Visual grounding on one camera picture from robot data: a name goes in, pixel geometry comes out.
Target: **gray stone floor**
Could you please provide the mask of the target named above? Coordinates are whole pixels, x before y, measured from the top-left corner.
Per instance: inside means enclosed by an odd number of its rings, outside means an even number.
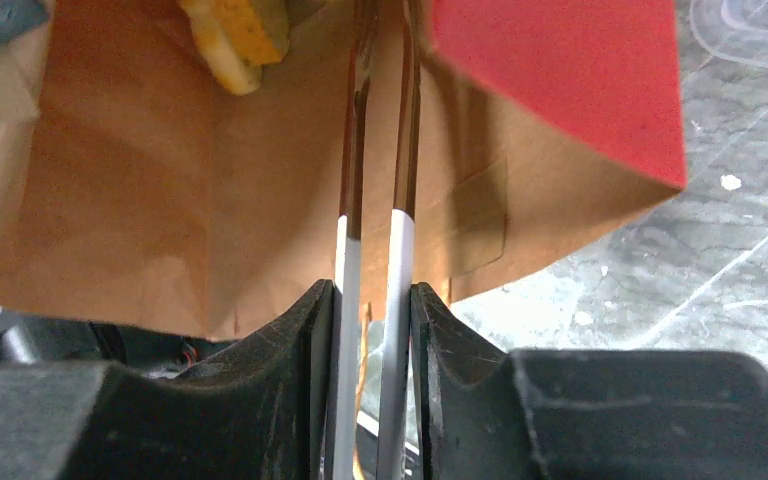
[[[768,367],[768,70],[712,57],[691,35],[689,4],[676,3],[687,191],[543,271],[453,307],[497,346],[736,350]],[[768,0],[751,8],[768,20]],[[372,417],[382,337],[374,324],[363,399]]]

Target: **white speck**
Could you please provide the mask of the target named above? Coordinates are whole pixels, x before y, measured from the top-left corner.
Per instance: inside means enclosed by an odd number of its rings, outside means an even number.
[[[580,310],[578,312],[575,312],[575,315],[573,315],[573,320],[575,321],[575,323],[579,325],[593,324],[593,317],[589,313],[582,312]]]
[[[741,182],[740,179],[734,175],[722,175],[720,177],[720,185],[730,192],[742,187],[743,182]]]
[[[687,430],[685,430],[680,425],[671,424],[670,427],[672,427],[673,431],[676,433],[676,435],[680,437],[686,437],[687,436]]]

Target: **black plastic part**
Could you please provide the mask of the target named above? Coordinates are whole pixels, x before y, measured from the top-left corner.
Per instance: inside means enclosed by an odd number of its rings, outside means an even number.
[[[768,372],[726,352],[526,351],[411,291],[423,478],[768,479]]]
[[[115,363],[0,363],[0,479],[312,479],[333,284],[174,380]]]
[[[15,363],[56,360],[103,360],[93,326],[84,322],[19,317],[0,335],[0,361]]]

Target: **brown paper bag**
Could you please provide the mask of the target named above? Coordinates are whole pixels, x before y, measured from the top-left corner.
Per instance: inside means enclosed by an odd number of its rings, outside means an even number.
[[[376,317],[402,51],[400,6],[381,3],[363,199],[362,300]],[[346,0],[319,10],[294,28],[262,89],[235,98],[215,85],[174,2],[59,2],[29,163],[30,123],[0,123],[10,150],[0,151],[10,219],[0,221],[0,305],[240,338],[332,277],[349,20]],[[415,281],[451,279],[454,300],[534,272],[680,188],[435,58],[423,66]],[[677,80],[665,82],[677,102]]]

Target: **shiny metal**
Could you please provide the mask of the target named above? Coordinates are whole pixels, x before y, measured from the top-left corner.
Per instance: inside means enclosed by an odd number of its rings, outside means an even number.
[[[419,150],[420,70],[419,5],[404,0],[404,60],[396,154],[396,185],[387,271],[387,311],[381,360],[381,402],[378,461],[375,478],[404,476],[405,412],[410,343],[409,295],[413,275],[414,213]]]
[[[360,233],[366,103],[378,19],[377,0],[356,0],[354,40],[349,59],[348,99],[343,137],[343,171],[334,274],[334,332],[325,425],[326,479],[352,478],[355,447],[355,386],[360,346]]]

